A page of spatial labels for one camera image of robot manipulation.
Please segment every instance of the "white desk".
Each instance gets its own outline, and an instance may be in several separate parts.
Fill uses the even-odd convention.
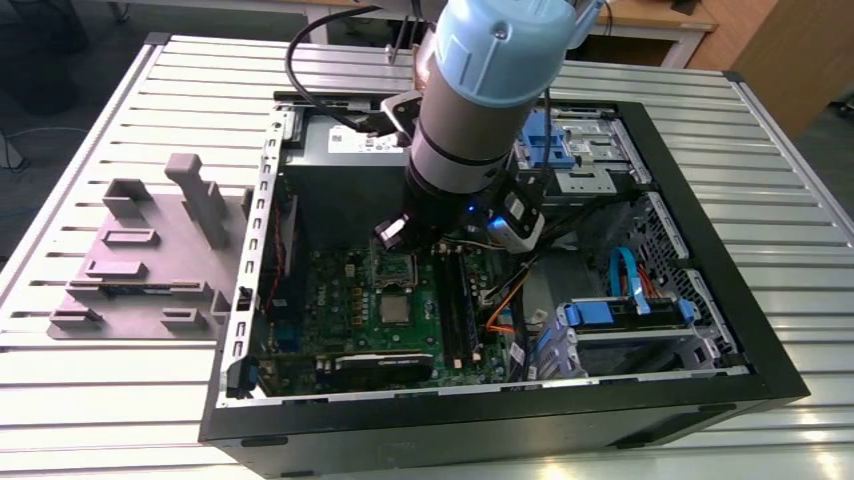
[[[0,476],[258,478],[197,444],[214,342],[55,341],[46,329],[114,178],[177,192],[163,166],[179,149],[202,156],[223,195],[254,184],[273,92],[290,88],[285,49],[174,37],[137,57],[0,273]],[[409,52],[402,66],[381,49],[298,52],[311,90],[409,88]],[[854,478],[854,230],[801,155],[752,94],[714,72],[568,63],[553,95],[646,104],[813,395],[664,448],[335,478]]]

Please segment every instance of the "motherboard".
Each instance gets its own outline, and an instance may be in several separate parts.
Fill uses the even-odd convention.
[[[477,326],[490,254],[447,244],[421,256],[374,243],[313,251],[305,314],[269,322],[261,379],[270,394],[503,382],[503,343],[485,342]]]

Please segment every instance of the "floor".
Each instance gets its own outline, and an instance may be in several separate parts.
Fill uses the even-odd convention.
[[[305,25],[298,15],[262,12],[191,9],[133,5],[131,20],[112,21],[107,6],[99,2],[75,2],[90,34],[91,47],[67,58],[80,88],[75,108],[51,117],[26,114],[0,92],[0,127],[15,133],[36,127],[88,129],[124,75],[150,31],[189,35],[287,40]],[[10,14],[0,10],[0,25]],[[387,27],[375,20],[361,24],[333,24],[335,43],[385,45]],[[31,161],[20,175],[0,170],[0,268],[35,217],[71,160],[84,134],[70,130],[42,131],[15,138],[11,143]],[[829,109],[796,144],[849,214],[854,215],[854,119],[841,119]]]

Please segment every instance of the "orange cable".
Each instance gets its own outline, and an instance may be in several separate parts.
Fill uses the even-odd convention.
[[[529,277],[531,276],[531,272],[525,274],[525,278],[522,279],[522,281],[517,284],[517,286],[514,287],[514,289],[510,291],[510,293],[507,294],[507,296],[505,297],[505,300],[502,301],[502,304],[498,306],[498,308],[495,309],[495,311],[493,312],[493,316],[490,317],[490,321],[486,322],[486,329],[493,331],[493,332],[502,332],[502,333],[515,333],[515,330],[510,327],[503,327],[503,326],[497,326],[493,325],[495,323],[495,320],[498,319],[498,316],[502,313],[502,310],[505,309],[505,307],[507,306],[507,304],[510,303],[510,300],[513,299],[514,295],[517,294],[517,292],[519,291],[519,289],[522,288],[522,284],[525,283],[525,281],[529,279]]]

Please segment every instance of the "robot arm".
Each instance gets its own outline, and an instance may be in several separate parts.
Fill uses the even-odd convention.
[[[487,213],[490,231],[511,253],[534,248],[545,223],[539,205],[505,170],[531,108],[558,75],[568,49],[584,42],[605,1],[589,1],[581,15],[565,0],[447,2],[421,112],[407,132],[403,213],[375,232],[386,248],[431,244],[473,209]],[[411,94],[402,97],[413,99]],[[385,109],[393,120],[397,108]],[[502,194],[483,205],[479,195],[502,181],[509,182]]]

